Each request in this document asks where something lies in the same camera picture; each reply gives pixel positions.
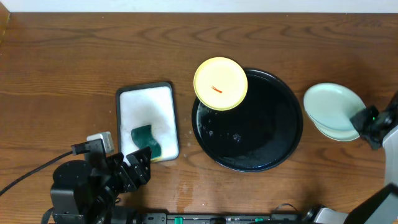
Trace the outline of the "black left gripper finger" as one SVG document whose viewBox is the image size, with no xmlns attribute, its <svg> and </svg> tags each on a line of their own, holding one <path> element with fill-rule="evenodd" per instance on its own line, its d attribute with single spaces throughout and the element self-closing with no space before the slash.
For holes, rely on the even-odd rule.
<svg viewBox="0 0 398 224">
<path fill-rule="evenodd" d="M 150 166 L 136 164 L 129 170 L 129 176 L 136 187 L 146 185 L 150 180 Z"/>
<path fill-rule="evenodd" d="M 152 151 L 150 147 L 145 147 L 132 152 L 126 156 L 131 166 L 148 166 L 150 164 Z"/>
</svg>

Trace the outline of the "green scrubbing sponge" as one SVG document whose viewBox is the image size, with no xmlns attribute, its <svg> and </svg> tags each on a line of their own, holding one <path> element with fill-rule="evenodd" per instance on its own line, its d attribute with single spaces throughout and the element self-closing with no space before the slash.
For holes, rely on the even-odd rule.
<svg viewBox="0 0 398 224">
<path fill-rule="evenodd" d="M 152 126 L 150 124 L 133 129 L 131 131 L 131 139 L 139 149 L 149 147 L 152 160 L 158 159 L 162 155 L 161 146 L 152 134 Z"/>
</svg>

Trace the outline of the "light green plate front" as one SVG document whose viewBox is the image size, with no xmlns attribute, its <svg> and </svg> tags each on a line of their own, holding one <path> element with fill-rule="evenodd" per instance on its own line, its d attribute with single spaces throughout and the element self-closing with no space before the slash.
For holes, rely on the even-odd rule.
<svg viewBox="0 0 398 224">
<path fill-rule="evenodd" d="M 317 120 L 315 120 L 310 114 L 307 114 L 307 116 L 311 119 L 311 121 L 314 123 L 315 127 L 326 137 L 333 139 L 335 141 L 342 141 L 342 142 L 348 142 L 348 141 L 354 141 L 355 139 L 359 138 L 358 132 L 354 130 L 348 130 L 348 131 L 338 131 L 334 130 L 331 128 L 328 128 L 325 125 L 322 125 L 319 123 Z"/>
</svg>

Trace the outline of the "light green plate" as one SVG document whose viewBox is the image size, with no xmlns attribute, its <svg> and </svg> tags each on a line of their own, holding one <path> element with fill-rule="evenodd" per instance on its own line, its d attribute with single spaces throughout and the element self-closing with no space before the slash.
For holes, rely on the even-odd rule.
<svg viewBox="0 0 398 224">
<path fill-rule="evenodd" d="M 359 138 L 358 132 L 354 130 L 348 130 L 348 131 L 338 131 L 334 130 L 331 128 L 328 128 L 325 125 L 322 125 L 319 123 L 317 120 L 315 120 L 310 114 L 307 114 L 307 116 L 311 119 L 311 121 L 314 123 L 315 127 L 326 137 L 333 139 L 335 141 L 342 141 L 342 142 L 348 142 L 348 141 L 354 141 L 355 139 Z"/>
<path fill-rule="evenodd" d="M 350 119 L 366 108 L 354 91 L 335 83 L 310 87 L 304 94 L 303 105 L 314 122 L 333 131 L 355 130 Z"/>
</svg>

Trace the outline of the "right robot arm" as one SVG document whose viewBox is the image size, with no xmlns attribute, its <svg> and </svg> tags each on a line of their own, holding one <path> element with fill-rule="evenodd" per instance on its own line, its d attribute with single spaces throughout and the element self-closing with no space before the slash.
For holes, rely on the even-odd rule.
<svg viewBox="0 0 398 224">
<path fill-rule="evenodd" d="M 386 157 L 384 187 L 352 210 L 345 223 L 392 223 L 397 220 L 397 95 L 386 109 L 370 106 L 350 119 L 372 149 L 383 148 Z"/>
</svg>

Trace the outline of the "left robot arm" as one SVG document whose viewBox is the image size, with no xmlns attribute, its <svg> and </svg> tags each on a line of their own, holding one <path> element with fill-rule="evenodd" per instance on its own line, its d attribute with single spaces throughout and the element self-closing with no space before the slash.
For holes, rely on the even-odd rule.
<svg viewBox="0 0 398 224">
<path fill-rule="evenodd" d="M 134 208 L 116 204 L 118 196 L 135 192 L 150 180 L 151 149 L 145 147 L 124 156 L 100 155 L 92 163 L 66 162 L 55 169 L 50 197 L 53 207 L 42 216 L 62 223 L 143 223 Z"/>
</svg>

